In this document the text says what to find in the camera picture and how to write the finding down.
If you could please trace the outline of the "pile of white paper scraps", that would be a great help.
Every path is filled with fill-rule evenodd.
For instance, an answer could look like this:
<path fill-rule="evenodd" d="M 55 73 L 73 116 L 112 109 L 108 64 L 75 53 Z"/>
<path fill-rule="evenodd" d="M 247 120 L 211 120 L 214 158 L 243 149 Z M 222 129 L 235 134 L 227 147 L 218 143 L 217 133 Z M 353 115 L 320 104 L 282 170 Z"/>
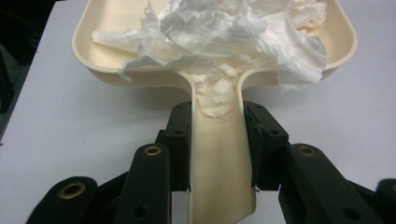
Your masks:
<path fill-rule="evenodd" d="M 92 41 L 138 55 L 120 74 L 144 66 L 191 76 L 202 113 L 222 117 L 232 109 L 238 79 L 272 67 L 283 90 L 322 78 L 327 54 L 307 34 L 326 19 L 317 0 L 169 0 L 161 12 L 146 7 L 138 30 L 94 31 Z"/>

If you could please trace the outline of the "cream plastic dustpan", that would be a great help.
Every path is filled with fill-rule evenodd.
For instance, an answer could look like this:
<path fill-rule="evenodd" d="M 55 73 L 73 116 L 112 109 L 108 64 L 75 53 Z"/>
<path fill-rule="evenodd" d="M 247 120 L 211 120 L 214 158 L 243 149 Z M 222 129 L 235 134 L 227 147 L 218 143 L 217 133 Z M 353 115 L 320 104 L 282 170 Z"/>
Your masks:
<path fill-rule="evenodd" d="M 327 62 L 322 78 L 347 62 L 357 47 L 357 37 L 338 0 L 326 3 L 326 19 L 307 34 L 323 43 Z M 232 109 L 222 117 L 202 113 L 195 84 L 187 73 L 175 68 L 144 66 L 127 71 L 124 63 L 138 55 L 92 41 L 94 31 L 138 30 L 146 7 L 161 12 L 169 0 L 88 0 L 72 39 L 76 58 L 100 80 L 117 86 L 172 86 L 191 95 L 191 193 L 189 224 L 235 224 L 255 210 L 256 196 L 251 186 L 251 158 L 244 118 L 242 92 L 259 85 L 277 85 L 272 67 L 250 69 L 237 81 Z"/>

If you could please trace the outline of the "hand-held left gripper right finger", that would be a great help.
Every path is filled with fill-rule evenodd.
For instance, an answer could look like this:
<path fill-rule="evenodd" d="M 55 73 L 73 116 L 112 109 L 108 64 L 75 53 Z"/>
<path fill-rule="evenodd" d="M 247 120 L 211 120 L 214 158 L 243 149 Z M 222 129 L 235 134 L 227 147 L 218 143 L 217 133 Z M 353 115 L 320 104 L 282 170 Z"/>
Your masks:
<path fill-rule="evenodd" d="M 382 224 L 321 150 L 291 144 L 288 133 L 262 105 L 245 102 L 244 113 L 251 186 L 278 192 L 287 224 Z"/>

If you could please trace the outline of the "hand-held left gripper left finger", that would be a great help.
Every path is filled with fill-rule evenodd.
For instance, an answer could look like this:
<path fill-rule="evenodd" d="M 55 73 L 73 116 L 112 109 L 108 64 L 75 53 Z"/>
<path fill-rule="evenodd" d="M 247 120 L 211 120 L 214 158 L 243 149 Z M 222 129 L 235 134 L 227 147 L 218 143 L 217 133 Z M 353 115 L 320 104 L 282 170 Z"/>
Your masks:
<path fill-rule="evenodd" d="M 190 166 L 191 103 L 184 102 L 155 142 L 135 152 L 113 224 L 171 224 L 172 193 L 191 188 Z"/>

